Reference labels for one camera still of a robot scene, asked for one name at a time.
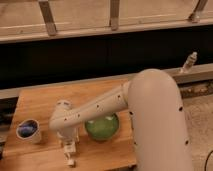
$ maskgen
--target small white cup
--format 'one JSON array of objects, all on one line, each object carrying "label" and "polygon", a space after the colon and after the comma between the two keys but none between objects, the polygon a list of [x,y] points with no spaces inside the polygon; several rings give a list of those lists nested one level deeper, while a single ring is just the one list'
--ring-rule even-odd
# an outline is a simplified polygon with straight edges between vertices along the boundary
[{"label": "small white cup", "polygon": [[33,144],[41,142],[42,137],[39,129],[39,122],[34,119],[23,121],[17,127],[16,135],[18,138]]}]

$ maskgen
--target green bowl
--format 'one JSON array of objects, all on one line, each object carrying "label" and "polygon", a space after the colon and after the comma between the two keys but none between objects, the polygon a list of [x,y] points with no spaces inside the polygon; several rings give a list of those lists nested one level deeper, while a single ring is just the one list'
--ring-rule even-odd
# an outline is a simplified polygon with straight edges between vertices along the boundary
[{"label": "green bowl", "polygon": [[96,141],[110,139],[119,128],[119,119],[116,114],[98,118],[85,123],[85,129],[89,136]]}]

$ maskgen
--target cable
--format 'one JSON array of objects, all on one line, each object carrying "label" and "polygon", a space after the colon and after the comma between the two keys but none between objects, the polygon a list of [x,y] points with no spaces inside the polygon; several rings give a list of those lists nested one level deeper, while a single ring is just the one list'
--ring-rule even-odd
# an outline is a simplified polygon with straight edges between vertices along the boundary
[{"label": "cable", "polygon": [[208,166],[208,161],[210,156],[212,155],[213,150],[209,152],[208,156],[206,157],[206,161],[205,161],[205,166],[204,166],[204,171],[207,171],[207,166]]}]

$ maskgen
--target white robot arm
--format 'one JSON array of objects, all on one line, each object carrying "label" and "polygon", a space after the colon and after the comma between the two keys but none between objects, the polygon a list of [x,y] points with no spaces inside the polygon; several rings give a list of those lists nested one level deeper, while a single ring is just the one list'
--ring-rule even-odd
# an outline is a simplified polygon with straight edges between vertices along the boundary
[{"label": "white robot arm", "polygon": [[128,108],[139,171],[193,171],[183,104],[167,73],[149,69],[73,110],[59,104],[50,129],[67,141],[79,123]]}]

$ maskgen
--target wooden cutting board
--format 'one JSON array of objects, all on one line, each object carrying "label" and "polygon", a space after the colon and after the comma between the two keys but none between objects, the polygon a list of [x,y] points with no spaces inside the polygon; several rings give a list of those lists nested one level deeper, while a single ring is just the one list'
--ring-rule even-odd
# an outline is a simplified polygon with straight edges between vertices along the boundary
[{"label": "wooden cutting board", "polygon": [[[95,142],[88,137],[83,124],[79,126],[80,142],[77,144],[76,168],[66,165],[66,158],[59,140],[48,128],[50,116],[60,99],[69,100],[77,107],[103,92],[120,85],[127,79],[95,81],[82,84],[23,90],[13,117],[1,171],[100,171],[134,165],[136,163],[130,120],[127,111],[120,112],[120,128],[116,135],[106,142]],[[16,137],[17,125],[25,119],[40,122],[43,142],[29,144]]]}]

